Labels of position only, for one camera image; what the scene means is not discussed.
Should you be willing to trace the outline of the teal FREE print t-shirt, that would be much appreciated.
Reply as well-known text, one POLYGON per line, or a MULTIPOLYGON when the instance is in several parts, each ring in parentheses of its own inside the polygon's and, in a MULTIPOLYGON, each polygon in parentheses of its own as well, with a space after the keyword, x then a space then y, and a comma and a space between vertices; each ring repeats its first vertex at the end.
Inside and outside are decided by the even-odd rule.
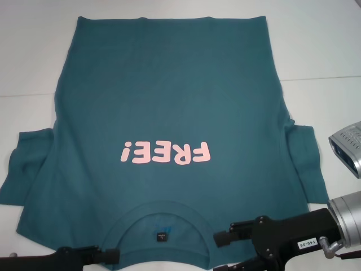
POLYGON ((53 250, 118 248, 115 269, 211 269, 254 256, 218 248, 232 222, 308 212, 328 194, 314 130, 290 118, 267 21, 79 18, 51 129, 22 132, 0 204, 53 250))

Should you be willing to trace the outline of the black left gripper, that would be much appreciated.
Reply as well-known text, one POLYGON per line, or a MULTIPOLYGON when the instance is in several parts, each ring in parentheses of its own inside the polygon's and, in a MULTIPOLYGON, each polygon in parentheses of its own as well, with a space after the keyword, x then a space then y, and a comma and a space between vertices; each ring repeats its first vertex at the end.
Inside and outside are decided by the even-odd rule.
POLYGON ((62 247, 53 254, 32 257, 28 271, 83 271, 84 266, 95 262, 105 265, 118 264, 119 249, 102 251, 98 245, 82 248, 62 247))

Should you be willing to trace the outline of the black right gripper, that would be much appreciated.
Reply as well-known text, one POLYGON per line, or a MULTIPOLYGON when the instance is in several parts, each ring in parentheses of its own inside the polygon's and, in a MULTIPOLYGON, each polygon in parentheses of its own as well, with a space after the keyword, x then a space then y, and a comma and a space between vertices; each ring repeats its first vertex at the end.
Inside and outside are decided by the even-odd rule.
POLYGON ((284 220, 263 216, 255 221, 233 222, 229 231, 213 235, 217 246, 252 239, 259 261, 253 271, 284 271, 288 260, 320 250, 320 237, 326 237, 329 242, 341 239, 338 226, 326 208, 284 220))

